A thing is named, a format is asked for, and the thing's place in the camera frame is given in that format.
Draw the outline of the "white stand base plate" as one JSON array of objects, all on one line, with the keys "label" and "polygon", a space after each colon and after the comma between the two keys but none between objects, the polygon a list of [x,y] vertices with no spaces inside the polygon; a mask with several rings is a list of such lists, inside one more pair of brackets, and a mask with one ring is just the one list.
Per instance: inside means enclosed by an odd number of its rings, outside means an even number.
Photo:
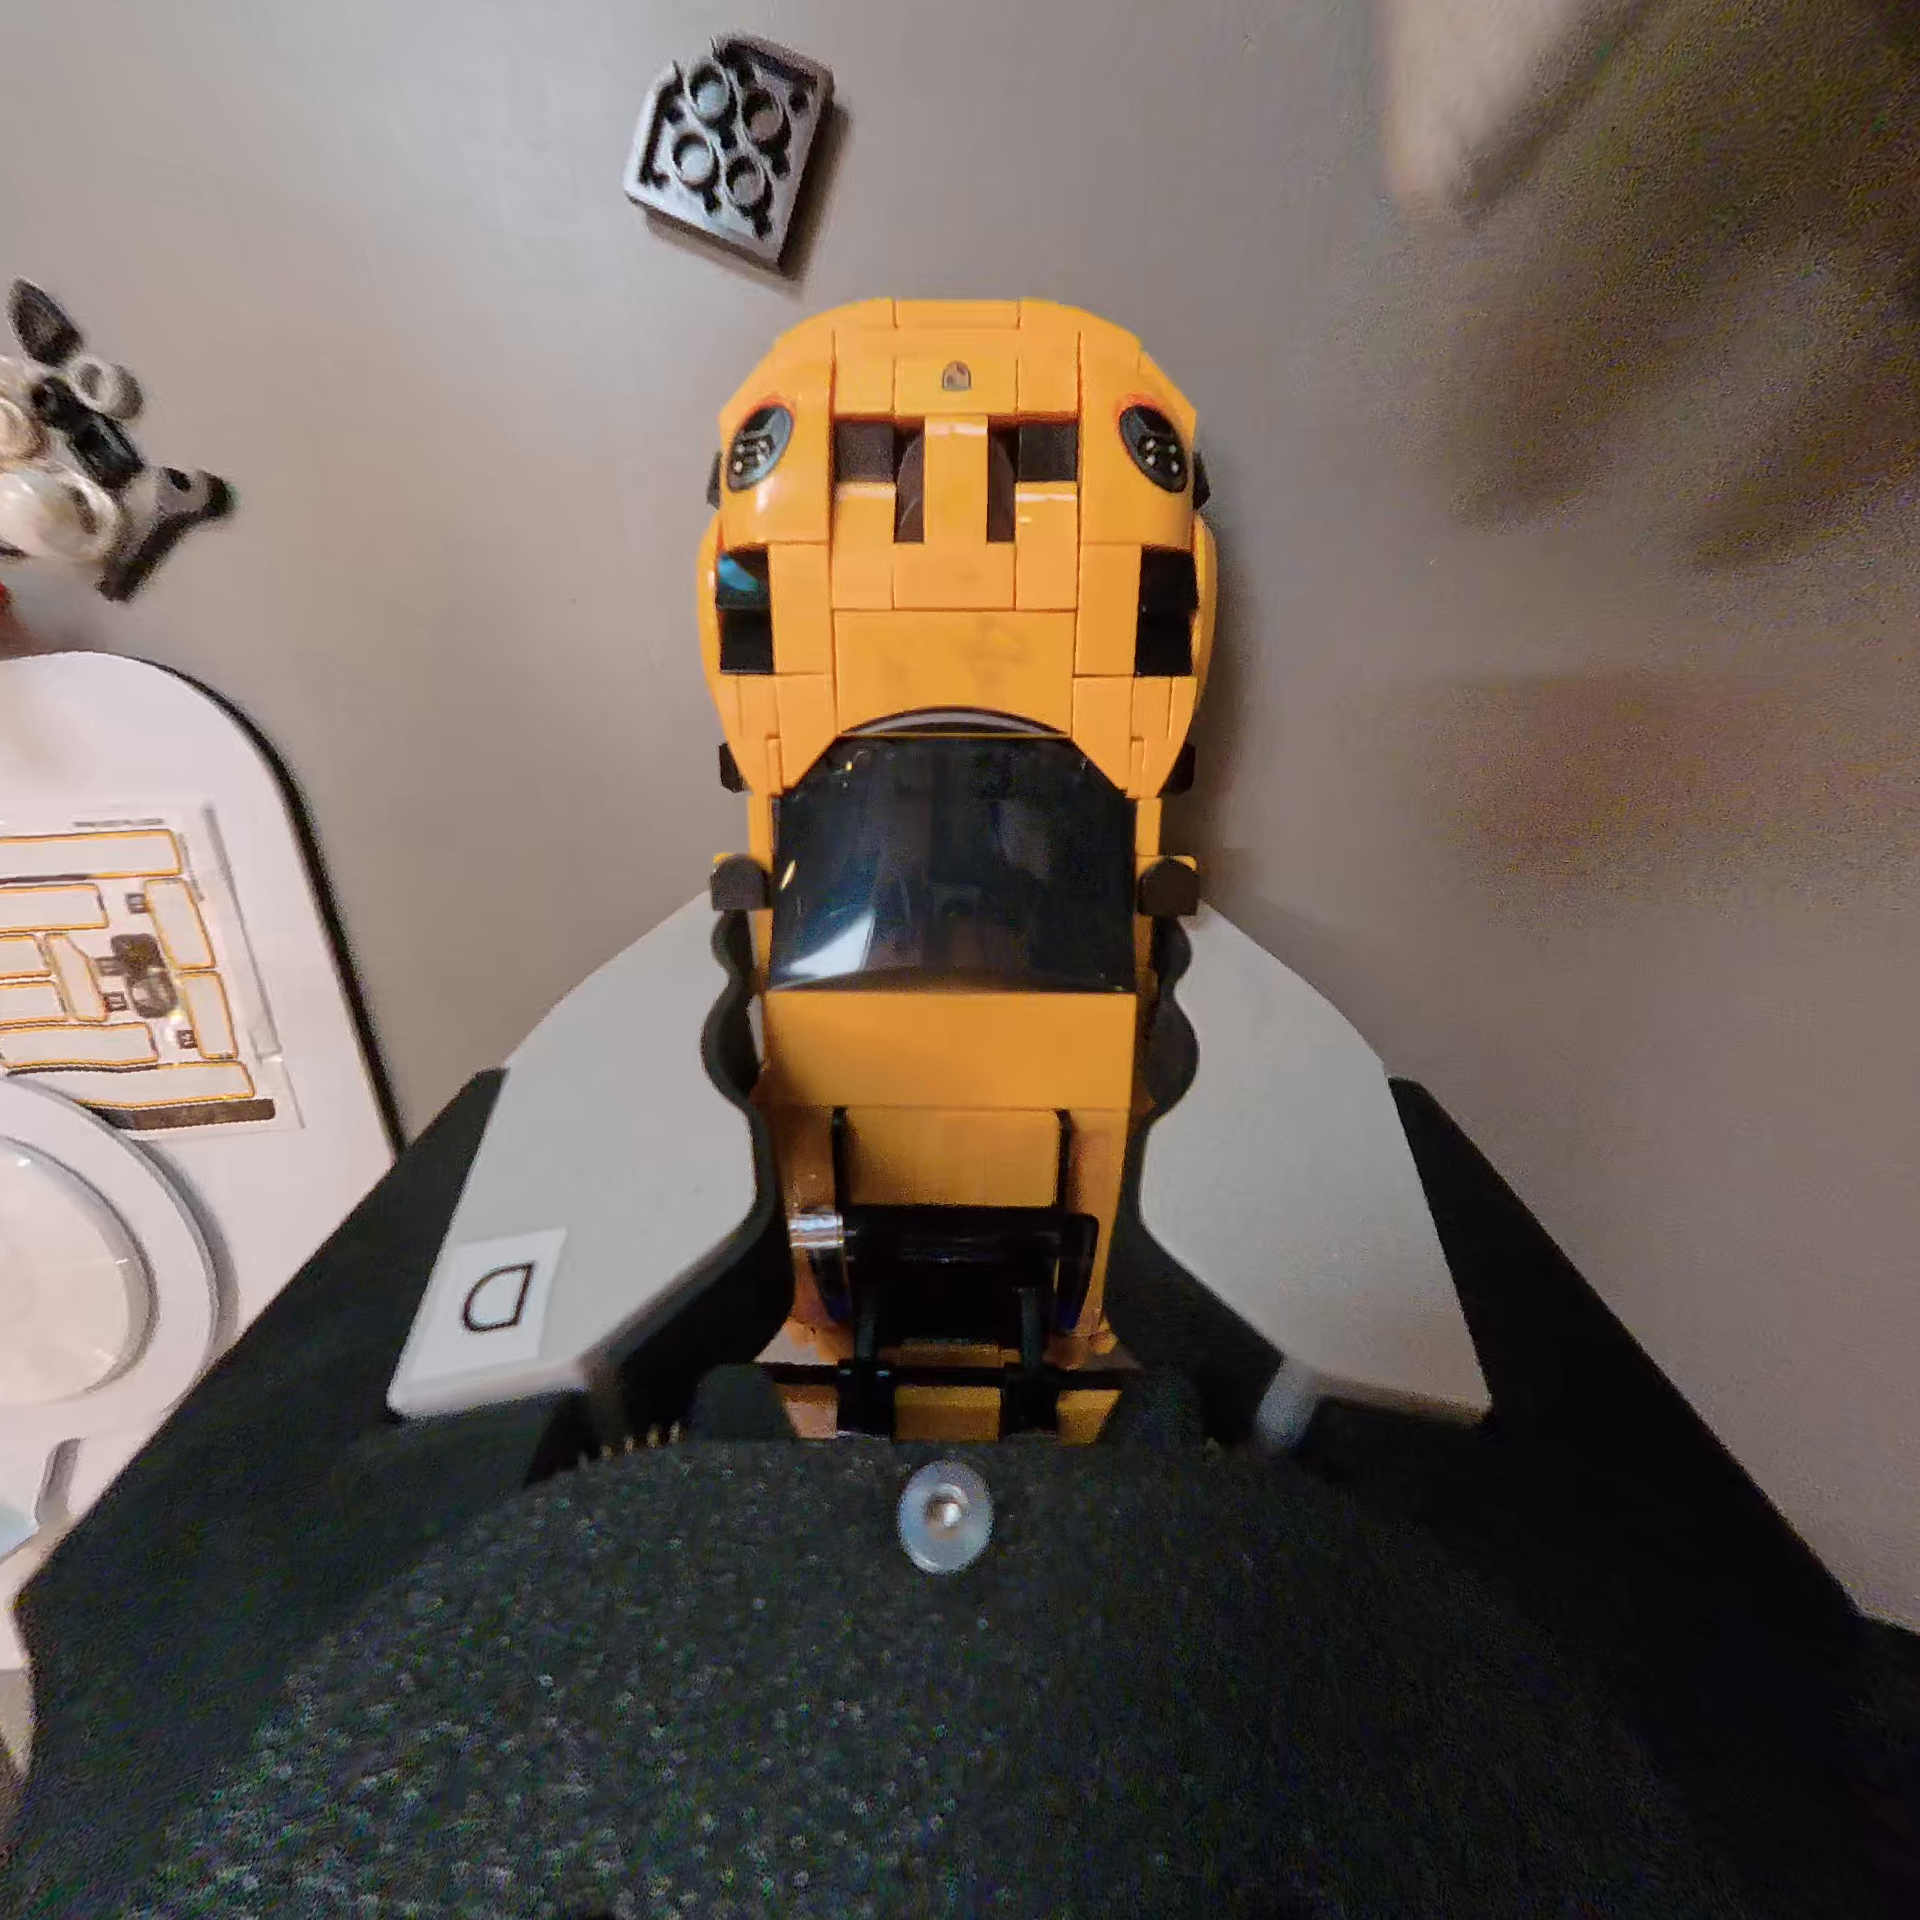
[{"label": "white stand base plate", "polygon": [[288,775],[171,669],[4,658],[2,816],[213,806],[304,1113],[294,1134],[125,1136],[4,1073],[4,1686],[24,1585],[396,1157]]}]

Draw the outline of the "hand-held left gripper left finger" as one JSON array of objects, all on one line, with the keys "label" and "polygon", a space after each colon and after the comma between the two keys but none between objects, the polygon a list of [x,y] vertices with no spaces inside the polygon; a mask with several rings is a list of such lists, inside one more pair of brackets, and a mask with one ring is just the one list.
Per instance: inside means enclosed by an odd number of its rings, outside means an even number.
[{"label": "hand-held left gripper left finger", "polygon": [[398,1356],[396,1414],[585,1392],[664,1421],[690,1381],[777,1338],[752,960],[750,917],[697,895],[515,1048]]}]

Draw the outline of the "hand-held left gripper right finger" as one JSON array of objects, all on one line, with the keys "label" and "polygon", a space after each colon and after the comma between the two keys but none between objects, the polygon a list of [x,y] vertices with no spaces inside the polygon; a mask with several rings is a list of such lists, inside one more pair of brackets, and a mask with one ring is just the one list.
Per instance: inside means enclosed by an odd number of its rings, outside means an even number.
[{"label": "hand-held left gripper right finger", "polygon": [[1493,1392],[1358,1026],[1205,905],[1168,926],[1152,1041],[1134,1356],[1262,1448],[1297,1448],[1333,1401],[1476,1426]]}]

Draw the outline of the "lego sticker sheet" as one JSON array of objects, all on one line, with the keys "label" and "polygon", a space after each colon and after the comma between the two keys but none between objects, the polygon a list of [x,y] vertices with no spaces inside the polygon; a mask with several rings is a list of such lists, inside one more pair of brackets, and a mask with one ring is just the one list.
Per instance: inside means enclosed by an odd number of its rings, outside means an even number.
[{"label": "lego sticker sheet", "polygon": [[210,805],[4,814],[2,1068],[125,1136],[304,1129]]}]

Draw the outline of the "black quarter-round lego plate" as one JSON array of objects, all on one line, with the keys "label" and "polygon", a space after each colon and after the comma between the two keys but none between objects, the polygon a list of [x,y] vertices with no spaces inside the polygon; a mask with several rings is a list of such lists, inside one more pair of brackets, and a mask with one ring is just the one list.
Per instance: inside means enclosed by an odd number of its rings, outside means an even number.
[{"label": "black quarter-round lego plate", "polygon": [[785,274],[833,109],[828,64],[745,31],[716,34],[650,86],[621,194],[668,229]]}]

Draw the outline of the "pile of small lego parts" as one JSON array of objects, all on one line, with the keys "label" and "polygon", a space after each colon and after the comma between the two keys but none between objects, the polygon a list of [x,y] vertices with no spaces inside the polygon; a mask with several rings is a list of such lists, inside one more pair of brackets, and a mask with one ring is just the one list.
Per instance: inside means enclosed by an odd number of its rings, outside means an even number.
[{"label": "pile of small lego parts", "polygon": [[61,569],[125,606],[235,496],[205,468],[157,464],[134,438],[144,391],[130,368],[89,346],[43,287],[4,295],[2,558]]}]

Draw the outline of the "orange lego car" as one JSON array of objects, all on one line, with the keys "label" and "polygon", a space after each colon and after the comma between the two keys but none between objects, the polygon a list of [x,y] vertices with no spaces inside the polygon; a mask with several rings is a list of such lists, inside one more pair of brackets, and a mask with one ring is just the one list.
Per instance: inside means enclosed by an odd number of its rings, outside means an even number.
[{"label": "orange lego car", "polygon": [[838,1436],[1086,1444],[1217,633],[1209,479],[1138,335],[1044,298],[838,304],[718,418],[705,676],[750,816],[802,1382]]}]

